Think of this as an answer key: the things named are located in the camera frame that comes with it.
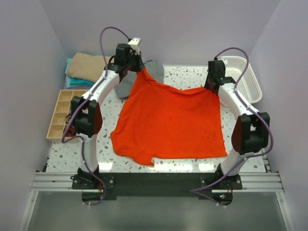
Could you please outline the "orange t-shirt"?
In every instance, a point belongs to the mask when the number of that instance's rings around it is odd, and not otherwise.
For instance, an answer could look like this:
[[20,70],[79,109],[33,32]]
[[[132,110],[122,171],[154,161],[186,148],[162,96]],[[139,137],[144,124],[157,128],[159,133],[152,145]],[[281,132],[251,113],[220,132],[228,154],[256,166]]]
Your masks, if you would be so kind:
[[219,97],[203,87],[179,90],[137,73],[111,132],[114,152],[140,165],[153,158],[226,157]]

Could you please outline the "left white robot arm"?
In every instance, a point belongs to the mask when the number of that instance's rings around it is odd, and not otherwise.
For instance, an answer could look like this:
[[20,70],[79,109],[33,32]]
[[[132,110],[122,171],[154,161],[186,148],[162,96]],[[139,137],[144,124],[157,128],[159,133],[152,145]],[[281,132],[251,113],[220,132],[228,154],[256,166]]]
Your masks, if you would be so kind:
[[76,136],[81,138],[81,165],[71,178],[73,189],[103,187],[96,151],[97,135],[103,126],[100,107],[128,71],[140,72],[144,68],[140,42],[140,38],[133,38],[128,43],[119,43],[98,81],[85,94],[75,96],[71,101],[70,125],[75,128]]

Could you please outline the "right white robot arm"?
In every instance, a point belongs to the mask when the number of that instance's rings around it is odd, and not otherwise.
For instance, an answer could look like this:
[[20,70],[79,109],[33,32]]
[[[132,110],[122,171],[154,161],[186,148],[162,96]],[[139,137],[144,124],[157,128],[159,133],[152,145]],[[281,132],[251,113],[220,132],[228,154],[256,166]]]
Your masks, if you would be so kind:
[[239,174],[244,163],[267,147],[269,142],[270,117],[254,108],[237,90],[237,82],[226,77],[226,67],[217,57],[208,62],[205,89],[215,93],[230,108],[236,118],[231,136],[232,149],[226,159],[217,167],[214,182],[203,189],[217,186],[226,189],[231,177]]

